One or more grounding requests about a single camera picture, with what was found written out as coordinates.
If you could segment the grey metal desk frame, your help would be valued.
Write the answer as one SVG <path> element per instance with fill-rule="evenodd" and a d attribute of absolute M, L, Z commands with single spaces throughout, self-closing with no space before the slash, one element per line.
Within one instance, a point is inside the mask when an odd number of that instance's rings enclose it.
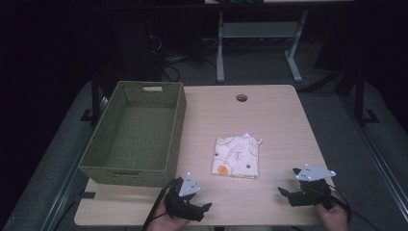
<path fill-rule="evenodd" d="M 225 81 L 223 42 L 225 39 L 292 39 L 289 50 L 284 52 L 285 59 L 296 83 L 302 81 L 294 60 L 308 12 L 303 11 L 297 21 L 284 22 L 225 22 L 223 13 L 218 14 L 216 69 L 217 82 Z"/>

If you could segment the green woven basket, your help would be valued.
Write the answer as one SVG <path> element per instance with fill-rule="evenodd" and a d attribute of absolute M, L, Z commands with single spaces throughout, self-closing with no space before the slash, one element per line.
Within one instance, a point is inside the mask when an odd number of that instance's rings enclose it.
<path fill-rule="evenodd" d="M 119 82 L 79 169 L 97 184 L 164 187 L 176 175 L 186 107 L 181 83 Z"/>

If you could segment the person's right hand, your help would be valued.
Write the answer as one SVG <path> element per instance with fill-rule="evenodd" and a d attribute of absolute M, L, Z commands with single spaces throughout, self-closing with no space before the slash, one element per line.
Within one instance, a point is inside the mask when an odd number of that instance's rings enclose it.
<path fill-rule="evenodd" d="M 337 202 L 332 203 L 330 210 L 325 209 L 321 204 L 316 205 L 315 208 L 326 231 L 348 231 L 347 212 Z"/>

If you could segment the black metal stand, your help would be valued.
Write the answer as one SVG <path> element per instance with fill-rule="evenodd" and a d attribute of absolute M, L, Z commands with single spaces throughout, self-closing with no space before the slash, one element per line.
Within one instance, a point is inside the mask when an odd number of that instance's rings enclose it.
<path fill-rule="evenodd" d="M 100 74 L 94 72 L 91 81 L 91 108 L 85 110 L 82 114 L 81 121 L 88 121 L 95 124 L 101 116 L 101 104 L 104 96 L 103 81 Z"/>
<path fill-rule="evenodd" d="M 355 77 L 354 94 L 354 117 L 360 126 L 367 123 L 379 123 L 379 119 L 372 109 L 366 109 L 365 102 L 365 76 L 360 68 L 357 69 Z"/>

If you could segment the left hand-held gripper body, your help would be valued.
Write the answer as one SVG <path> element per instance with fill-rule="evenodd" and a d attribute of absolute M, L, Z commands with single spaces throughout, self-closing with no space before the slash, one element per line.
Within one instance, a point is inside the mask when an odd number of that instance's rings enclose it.
<path fill-rule="evenodd" d="M 179 177 L 165 196 L 166 212 L 170 217 L 187 219 L 189 213 L 202 213 L 199 206 L 190 200 L 200 191 L 200 187 L 188 172 L 185 178 Z"/>

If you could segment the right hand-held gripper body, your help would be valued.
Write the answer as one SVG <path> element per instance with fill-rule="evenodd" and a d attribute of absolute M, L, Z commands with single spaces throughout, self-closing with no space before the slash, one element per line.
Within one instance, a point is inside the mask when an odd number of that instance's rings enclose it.
<path fill-rule="evenodd" d="M 300 207 L 321 204 L 325 209 L 330 210 L 332 208 L 331 190 L 326 179 L 334 177 L 336 172 L 309 164 L 301 169 L 301 172 L 295 176 L 299 182 L 300 191 L 290 192 L 288 197 L 290 205 Z"/>

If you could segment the white patterned cloth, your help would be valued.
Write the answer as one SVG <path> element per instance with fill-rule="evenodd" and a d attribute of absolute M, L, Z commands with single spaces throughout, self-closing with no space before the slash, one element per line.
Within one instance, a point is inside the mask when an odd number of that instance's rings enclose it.
<path fill-rule="evenodd" d="M 213 156 L 212 174 L 239 178 L 259 175 L 259 146 L 262 139 L 248 133 L 240 137 L 217 138 Z"/>

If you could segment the person's left hand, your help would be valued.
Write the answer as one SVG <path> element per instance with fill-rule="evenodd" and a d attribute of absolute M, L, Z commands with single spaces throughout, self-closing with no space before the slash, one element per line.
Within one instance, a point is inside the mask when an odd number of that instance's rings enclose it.
<path fill-rule="evenodd" d="M 189 221 L 187 219 L 170 217 L 166 212 L 166 206 L 162 199 L 148 222 L 146 231 L 180 231 Z"/>

